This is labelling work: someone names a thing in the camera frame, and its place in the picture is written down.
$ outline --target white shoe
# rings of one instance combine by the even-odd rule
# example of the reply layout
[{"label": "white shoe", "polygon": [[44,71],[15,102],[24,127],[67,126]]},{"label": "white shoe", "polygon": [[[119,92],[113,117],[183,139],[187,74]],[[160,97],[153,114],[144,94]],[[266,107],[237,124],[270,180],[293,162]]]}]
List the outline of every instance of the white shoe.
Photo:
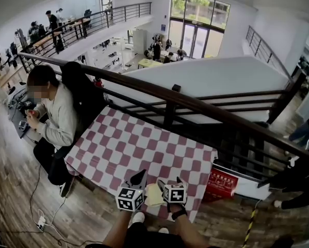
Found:
[{"label": "white shoe", "polygon": [[159,233],[161,233],[161,234],[169,234],[169,231],[168,231],[167,228],[161,228],[161,229],[159,230]]},{"label": "white shoe", "polygon": [[273,202],[273,205],[275,206],[275,208],[281,208],[282,207],[282,201],[275,200]]},{"label": "white shoe", "polygon": [[145,215],[143,212],[137,212],[133,217],[133,223],[141,222],[143,223],[145,220]]}]

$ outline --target person's forearm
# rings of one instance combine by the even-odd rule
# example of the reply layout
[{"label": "person's forearm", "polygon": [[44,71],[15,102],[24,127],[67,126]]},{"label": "person's forearm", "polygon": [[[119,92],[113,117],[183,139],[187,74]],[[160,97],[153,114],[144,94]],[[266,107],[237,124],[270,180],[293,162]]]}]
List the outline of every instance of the person's forearm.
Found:
[{"label": "person's forearm", "polygon": [[103,244],[111,248],[122,248],[124,239],[127,234],[129,221],[132,217],[132,212],[122,210],[118,220],[115,222]]},{"label": "person's forearm", "polygon": [[195,229],[186,215],[179,216],[176,221],[176,229],[178,235],[182,238],[184,244],[188,248],[207,248],[209,247],[206,240]]}]

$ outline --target black wristband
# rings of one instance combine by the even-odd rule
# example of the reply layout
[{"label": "black wristband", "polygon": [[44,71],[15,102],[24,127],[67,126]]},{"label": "black wristband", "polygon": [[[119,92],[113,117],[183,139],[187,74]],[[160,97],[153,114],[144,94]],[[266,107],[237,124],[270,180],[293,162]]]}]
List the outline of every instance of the black wristband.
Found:
[{"label": "black wristband", "polygon": [[179,216],[182,216],[182,215],[187,215],[187,212],[184,207],[182,207],[182,209],[179,210],[178,212],[173,213],[171,215],[171,218],[175,221]]}]

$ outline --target camera wearer's left arm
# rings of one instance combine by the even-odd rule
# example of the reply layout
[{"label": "camera wearer's left arm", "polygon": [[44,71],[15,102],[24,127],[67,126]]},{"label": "camera wearer's left arm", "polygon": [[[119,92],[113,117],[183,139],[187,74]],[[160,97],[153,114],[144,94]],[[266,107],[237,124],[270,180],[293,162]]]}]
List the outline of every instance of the camera wearer's left arm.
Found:
[{"label": "camera wearer's left arm", "polygon": [[129,221],[132,217],[132,212],[122,210],[118,220],[107,234],[103,244],[111,248],[122,248],[124,239],[127,234]]}]

